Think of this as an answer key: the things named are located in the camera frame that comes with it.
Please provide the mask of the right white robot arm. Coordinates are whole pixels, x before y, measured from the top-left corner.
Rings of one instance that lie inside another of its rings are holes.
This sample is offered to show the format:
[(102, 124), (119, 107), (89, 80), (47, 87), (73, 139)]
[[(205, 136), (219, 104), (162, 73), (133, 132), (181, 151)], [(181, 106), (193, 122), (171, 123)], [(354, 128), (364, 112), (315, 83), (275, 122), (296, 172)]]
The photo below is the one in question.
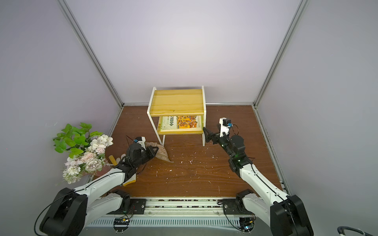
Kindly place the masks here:
[(253, 192), (242, 192), (242, 207), (270, 227), (274, 236), (312, 236), (305, 206), (296, 195), (288, 195), (269, 181), (245, 153), (244, 139), (239, 135), (215, 134), (204, 128), (205, 141), (219, 144), (229, 156), (232, 172), (246, 182)]

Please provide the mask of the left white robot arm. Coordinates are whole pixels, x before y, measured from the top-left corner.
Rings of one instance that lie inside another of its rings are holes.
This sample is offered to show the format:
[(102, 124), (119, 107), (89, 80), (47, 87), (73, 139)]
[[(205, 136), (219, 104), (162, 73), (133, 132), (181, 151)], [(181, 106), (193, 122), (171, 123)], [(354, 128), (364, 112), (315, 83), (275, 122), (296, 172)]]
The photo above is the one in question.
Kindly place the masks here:
[(133, 143), (127, 155), (101, 177), (77, 187), (64, 188), (43, 212), (40, 225), (34, 226), (38, 236), (77, 236), (93, 221), (122, 209), (128, 211), (129, 194), (111, 189), (136, 181), (137, 169), (156, 157), (159, 148)]

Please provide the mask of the beige striped cloth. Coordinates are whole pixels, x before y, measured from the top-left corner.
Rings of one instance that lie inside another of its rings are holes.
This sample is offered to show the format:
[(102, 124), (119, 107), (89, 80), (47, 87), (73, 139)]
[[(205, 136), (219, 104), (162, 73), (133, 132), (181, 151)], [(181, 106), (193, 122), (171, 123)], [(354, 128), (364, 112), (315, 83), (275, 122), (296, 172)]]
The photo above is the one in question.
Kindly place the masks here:
[(145, 146), (146, 147), (148, 147), (148, 146), (158, 147), (156, 158), (159, 159), (159, 160), (166, 161), (168, 163), (173, 163), (173, 161), (171, 161), (169, 159), (167, 150), (165, 149), (164, 146), (160, 145), (159, 143), (155, 143), (155, 142), (145, 142)]

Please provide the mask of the white metal yellow wood bookshelf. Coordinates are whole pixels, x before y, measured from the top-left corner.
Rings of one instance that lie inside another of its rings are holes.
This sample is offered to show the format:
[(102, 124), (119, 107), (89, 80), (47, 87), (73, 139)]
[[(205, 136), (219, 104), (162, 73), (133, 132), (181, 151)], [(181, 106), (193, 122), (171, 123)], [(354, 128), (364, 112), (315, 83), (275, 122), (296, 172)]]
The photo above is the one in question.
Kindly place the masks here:
[[(147, 108), (147, 116), (152, 124), (160, 145), (164, 145), (166, 135), (202, 135), (202, 145), (205, 145), (203, 128), (206, 126), (205, 89), (170, 89), (158, 90), (153, 88)], [(199, 116), (199, 129), (180, 129), (169, 132), (162, 131), (164, 117), (170, 116)]]

